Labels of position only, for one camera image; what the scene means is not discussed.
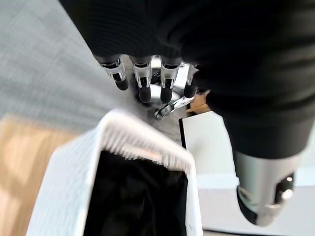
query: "black sleeve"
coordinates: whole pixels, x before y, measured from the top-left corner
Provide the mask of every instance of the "black sleeve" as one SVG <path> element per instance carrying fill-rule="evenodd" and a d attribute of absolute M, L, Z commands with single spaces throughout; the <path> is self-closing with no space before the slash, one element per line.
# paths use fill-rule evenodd
<path fill-rule="evenodd" d="M 313 0 L 60 0 L 97 56 L 159 54 L 201 66 L 194 83 L 235 150 L 284 158 L 315 114 Z"/>

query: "white box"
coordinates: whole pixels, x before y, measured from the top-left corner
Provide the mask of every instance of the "white box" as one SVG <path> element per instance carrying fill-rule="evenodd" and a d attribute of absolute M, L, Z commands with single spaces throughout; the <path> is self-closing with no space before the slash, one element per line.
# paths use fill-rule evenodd
<path fill-rule="evenodd" d="M 127 159 L 141 156 L 170 170 L 185 171 L 188 178 L 187 235 L 202 236 L 192 155 L 146 123 L 118 110 L 109 112 L 95 129 L 53 153 L 27 236 L 83 235 L 99 154 L 104 149 Z"/>

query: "gray carpet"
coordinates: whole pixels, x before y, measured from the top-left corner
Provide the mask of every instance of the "gray carpet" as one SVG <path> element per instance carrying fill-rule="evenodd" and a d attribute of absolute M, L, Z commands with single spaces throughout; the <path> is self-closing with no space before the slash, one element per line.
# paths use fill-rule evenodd
<path fill-rule="evenodd" d="M 130 89 L 116 88 L 57 0 L 0 1 L 1 117 L 83 132 L 117 107 L 180 142 L 178 118 L 185 111 L 151 119 Z"/>

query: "robotic hand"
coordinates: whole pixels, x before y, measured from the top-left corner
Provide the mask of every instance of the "robotic hand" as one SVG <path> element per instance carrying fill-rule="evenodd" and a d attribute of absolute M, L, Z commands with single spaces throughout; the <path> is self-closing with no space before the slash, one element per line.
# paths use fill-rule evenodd
<path fill-rule="evenodd" d="M 127 84 L 119 55 L 131 56 L 144 101 L 150 56 L 163 59 L 165 102 L 176 59 L 198 66 L 186 94 L 191 96 L 196 86 L 211 90 L 207 103 L 223 117 L 232 144 L 240 210 L 253 224 L 271 223 L 292 196 L 298 154 L 314 122 L 312 1 L 60 2 L 122 90 Z"/>

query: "black object in bag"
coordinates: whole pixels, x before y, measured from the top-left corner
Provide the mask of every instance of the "black object in bag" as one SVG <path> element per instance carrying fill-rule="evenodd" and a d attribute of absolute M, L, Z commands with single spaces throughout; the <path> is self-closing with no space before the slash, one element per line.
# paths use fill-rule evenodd
<path fill-rule="evenodd" d="M 186 236 L 181 171 L 102 151 L 84 236 Z"/>

